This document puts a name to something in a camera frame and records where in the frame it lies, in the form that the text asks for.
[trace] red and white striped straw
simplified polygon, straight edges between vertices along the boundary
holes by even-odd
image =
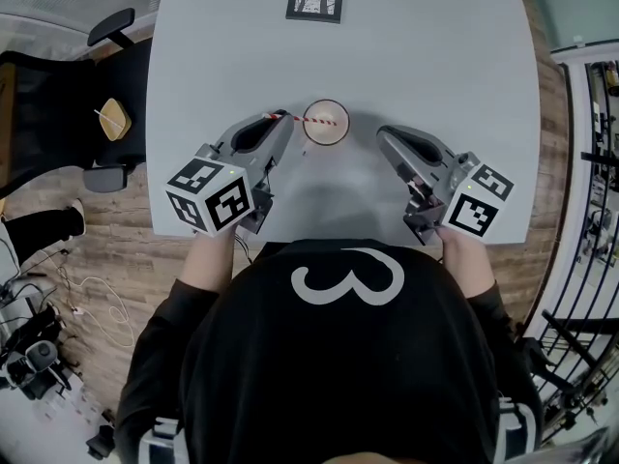
[[[277,113],[263,113],[262,114],[262,118],[263,119],[280,119],[282,117],[282,115],[278,115]],[[296,120],[297,122],[314,122],[315,124],[325,124],[327,126],[336,126],[337,124],[335,122],[332,122],[330,120],[322,120],[322,119],[311,119],[308,117],[297,117],[297,116],[292,116],[292,118],[294,120]]]

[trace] hand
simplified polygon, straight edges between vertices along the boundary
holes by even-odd
[[[472,237],[467,236],[462,232],[458,232],[449,227],[437,227],[436,233],[438,237],[443,241],[443,245],[451,245],[457,244],[459,246],[483,246],[484,244],[478,241],[477,239],[473,239]]]

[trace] white cable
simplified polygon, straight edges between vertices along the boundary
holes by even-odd
[[[123,308],[123,310],[121,311],[118,307],[116,307],[115,305],[111,306],[109,308],[109,316],[111,317],[112,320],[114,320],[117,324],[119,325],[127,325],[129,327],[129,331],[131,332],[132,335],[132,343],[131,345],[125,345],[125,344],[121,344],[120,342],[118,342],[117,340],[115,340],[108,332],[105,331],[105,329],[103,328],[102,324],[99,323],[99,320],[97,318],[95,318],[95,316],[93,315],[93,313],[91,313],[88,309],[86,309],[85,307],[80,306],[79,308],[81,310],[83,310],[86,314],[88,314],[93,321],[97,324],[97,326],[99,327],[99,329],[103,332],[103,334],[109,338],[112,342],[114,342],[116,345],[120,346],[120,347],[125,347],[127,349],[131,349],[132,347],[135,347],[135,334],[133,333],[133,327],[131,326],[131,323],[129,323],[129,313],[127,312],[127,308],[125,307],[125,303],[123,302],[122,299],[120,299],[120,296],[118,294],[116,294],[116,291],[114,289],[112,289],[110,287],[110,285],[103,280],[102,278],[99,278],[98,276],[87,276],[86,278],[84,278],[80,283],[75,283],[69,280],[69,278],[67,277],[67,273],[63,272],[60,270],[60,267],[58,265],[56,265],[56,263],[54,262],[53,259],[51,259],[51,256],[49,256],[49,254],[47,254],[45,251],[43,251],[42,249],[39,249],[39,252],[42,252],[46,259],[48,259],[51,264],[55,267],[56,269],[56,273],[63,279],[66,280],[67,283],[69,283],[70,285],[74,286],[74,287],[78,287],[81,288],[84,283],[86,283],[86,281],[88,280],[96,280],[98,282],[101,282],[103,285],[105,285],[105,287],[107,287],[109,289],[109,292],[111,292],[114,296],[116,296],[116,299],[118,299],[118,302],[120,303],[120,306]]]

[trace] chair armrest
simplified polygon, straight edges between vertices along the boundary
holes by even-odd
[[[98,166],[83,172],[84,186],[92,192],[116,192],[127,187],[128,169],[124,166]]]
[[[125,9],[124,11],[112,14],[110,17],[102,20],[97,24],[88,35],[88,46],[102,42],[106,38],[110,38],[113,42],[127,48],[133,42],[127,38],[121,31],[133,24],[135,20],[135,10]]]

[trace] chair backrest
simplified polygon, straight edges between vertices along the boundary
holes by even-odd
[[[93,61],[0,54],[0,198],[50,170],[93,165],[98,94]]]

